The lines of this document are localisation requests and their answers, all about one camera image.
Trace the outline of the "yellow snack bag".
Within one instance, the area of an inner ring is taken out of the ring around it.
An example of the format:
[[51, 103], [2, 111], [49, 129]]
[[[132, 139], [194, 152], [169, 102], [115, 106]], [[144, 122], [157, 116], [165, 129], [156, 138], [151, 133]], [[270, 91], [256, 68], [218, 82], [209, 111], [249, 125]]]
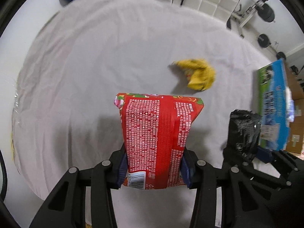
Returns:
[[184, 59], [172, 65], [183, 71], [187, 87], [194, 91], [205, 91], [215, 82], [216, 71], [205, 59]]

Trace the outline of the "black snack packet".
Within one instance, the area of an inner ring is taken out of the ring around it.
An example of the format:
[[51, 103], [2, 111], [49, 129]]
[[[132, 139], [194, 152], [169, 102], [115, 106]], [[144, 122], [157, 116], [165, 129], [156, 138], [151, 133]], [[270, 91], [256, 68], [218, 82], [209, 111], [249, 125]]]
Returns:
[[258, 151], [261, 116], [247, 110], [230, 113], [227, 148], [245, 160], [252, 162]]

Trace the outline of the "cardboard box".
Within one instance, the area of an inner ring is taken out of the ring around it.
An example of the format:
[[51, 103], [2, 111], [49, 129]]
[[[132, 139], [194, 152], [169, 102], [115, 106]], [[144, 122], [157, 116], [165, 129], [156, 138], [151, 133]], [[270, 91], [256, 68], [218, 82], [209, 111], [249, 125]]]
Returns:
[[303, 153], [303, 90], [283, 59], [257, 71], [260, 146]]

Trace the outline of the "barbell on rack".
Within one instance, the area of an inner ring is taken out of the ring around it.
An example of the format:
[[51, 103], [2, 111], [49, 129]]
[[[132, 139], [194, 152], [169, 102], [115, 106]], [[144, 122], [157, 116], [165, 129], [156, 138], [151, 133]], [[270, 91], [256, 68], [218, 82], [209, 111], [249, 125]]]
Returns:
[[269, 0], [257, 0], [242, 12], [242, 5], [238, 11], [232, 13], [234, 18], [239, 23], [239, 28], [244, 27], [254, 15], [258, 15], [263, 21], [271, 23], [275, 20], [275, 13], [272, 7], [267, 3]]

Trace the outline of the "red snack bag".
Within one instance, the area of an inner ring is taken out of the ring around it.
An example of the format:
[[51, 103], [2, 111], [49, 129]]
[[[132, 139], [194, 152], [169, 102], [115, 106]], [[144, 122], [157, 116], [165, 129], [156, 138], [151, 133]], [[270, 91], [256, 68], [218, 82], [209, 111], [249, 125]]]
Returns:
[[128, 171], [125, 186], [146, 190], [183, 184], [180, 163], [201, 98], [118, 93]]

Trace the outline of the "floor barbell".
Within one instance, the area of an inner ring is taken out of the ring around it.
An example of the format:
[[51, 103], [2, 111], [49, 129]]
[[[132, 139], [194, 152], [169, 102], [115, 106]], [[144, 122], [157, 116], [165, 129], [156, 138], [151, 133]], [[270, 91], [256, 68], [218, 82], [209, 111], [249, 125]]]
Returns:
[[282, 51], [277, 51], [272, 46], [272, 43], [266, 34], [264, 34], [264, 33], [260, 34], [258, 36], [257, 42], [261, 48], [270, 48], [273, 51], [273, 53], [275, 53], [277, 60], [279, 60], [279, 59], [286, 60], [287, 59], [286, 55]]

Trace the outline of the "grey table cloth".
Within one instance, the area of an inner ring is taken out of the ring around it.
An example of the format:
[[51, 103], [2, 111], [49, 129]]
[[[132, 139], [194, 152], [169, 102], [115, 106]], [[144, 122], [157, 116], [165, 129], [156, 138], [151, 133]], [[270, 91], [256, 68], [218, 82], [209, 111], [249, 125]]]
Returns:
[[[173, 62], [205, 59], [216, 71], [205, 91], [187, 87]], [[223, 161], [230, 113], [257, 107], [255, 74], [270, 63], [226, 25], [155, 0], [75, 0], [38, 33], [17, 79], [14, 162], [45, 199], [72, 166], [95, 166], [123, 143], [118, 93], [199, 97], [187, 148]]]

